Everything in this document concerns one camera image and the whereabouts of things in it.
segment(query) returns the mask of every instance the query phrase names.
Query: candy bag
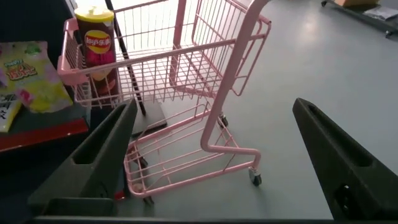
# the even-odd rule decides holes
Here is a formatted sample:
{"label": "candy bag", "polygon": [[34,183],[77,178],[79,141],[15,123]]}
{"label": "candy bag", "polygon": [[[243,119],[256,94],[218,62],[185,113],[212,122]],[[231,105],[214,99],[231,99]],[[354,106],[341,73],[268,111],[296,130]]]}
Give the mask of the candy bag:
{"label": "candy bag", "polygon": [[0,43],[0,82],[34,113],[73,103],[47,57],[46,42]]}

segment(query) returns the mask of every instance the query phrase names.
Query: shopping cart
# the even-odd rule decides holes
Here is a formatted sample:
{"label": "shopping cart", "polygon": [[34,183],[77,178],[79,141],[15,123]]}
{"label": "shopping cart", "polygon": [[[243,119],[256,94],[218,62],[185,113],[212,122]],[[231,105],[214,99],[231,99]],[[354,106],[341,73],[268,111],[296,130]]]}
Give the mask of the shopping cart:
{"label": "shopping cart", "polygon": [[91,68],[73,35],[76,19],[66,21],[58,72],[76,102],[104,106],[106,97],[91,95],[90,74],[117,68],[119,101],[139,93],[137,100],[161,101],[173,111],[168,127],[129,144],[124,167],[133,195],[151,203],[151,195],[245,168],[261,184],[261,152],[237,145],[222,107],[230,90],[242,94],[261,53],[271,29],[260,15],[267,2],[157,0],[115,10],[115,42],[126,43],[130,59],[119,51],[116,63]]}

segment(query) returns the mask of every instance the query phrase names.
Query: chips can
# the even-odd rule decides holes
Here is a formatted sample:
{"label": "chips can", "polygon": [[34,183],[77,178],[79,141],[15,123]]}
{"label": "chips can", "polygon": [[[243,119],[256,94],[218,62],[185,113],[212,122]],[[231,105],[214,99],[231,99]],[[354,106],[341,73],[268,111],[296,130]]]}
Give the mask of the chips can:
{"label": "chips can", "polygon": [[[84,45],[86,67],[95,67],[116,61],[114,44],[114,12],[100,7],[79,7],[75,9],[80,36]],[[101,98],[119,94],[118,71],[116,68],[90,74],[91,94]],[[102,104],[115,103],[117,97],[101,100]]]}

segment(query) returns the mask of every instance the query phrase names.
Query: wheel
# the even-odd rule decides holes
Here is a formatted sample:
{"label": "wheel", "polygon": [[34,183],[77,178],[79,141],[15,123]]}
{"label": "wheel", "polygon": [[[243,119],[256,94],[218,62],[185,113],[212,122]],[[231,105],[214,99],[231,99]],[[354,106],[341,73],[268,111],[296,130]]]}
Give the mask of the wheel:
{"label": "wheel", "polygon": [[139,165],[141,166],[141,169],[145,169],[148,167],[148,162],[144,157],[139,158]]}
{"label": "wheel", "polygon": [[217,123],[221,128],[226,128],[228,127],[228,120],[226,119],[225,115],[220,115],[219,119],[217,119]]}
{"label": "wheel", "polygon": [[144,201],[144,203],[145,203],[146,205],[153,205],[153,204],[155,204],[155,202],[152,200],[152,197],[151,197],[151,196],[149,196],[149,197],[144,197],[144,198],[143,198],[143,201]]}
{"label": "wheel", "polygon": [[258,171],[249,168],[249,177],[250,181],[254,184],[254,186],[258,187],[262,183],[261,174]]}
{"label": "wheel", "polygon": [[386,38],[389,39],[392,36],[392,32],[391,31],[386,31]]}
{"label": "wheel", "polygon": [[254,179],[251,181],[254,186],[258,187],[262,183],[261,175],[255,176]]}

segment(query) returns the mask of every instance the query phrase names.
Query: yellow lid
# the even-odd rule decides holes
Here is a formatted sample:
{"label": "yellow lid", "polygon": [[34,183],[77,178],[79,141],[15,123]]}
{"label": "yellow lid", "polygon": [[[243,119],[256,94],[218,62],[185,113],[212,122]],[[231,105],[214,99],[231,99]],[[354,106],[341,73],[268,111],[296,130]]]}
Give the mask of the yellow lid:
{"label": "yellow lid", "polygon": [[76,18],[85,22],[111,22],[114,12],[101,7],[79,7],[75,9]]}

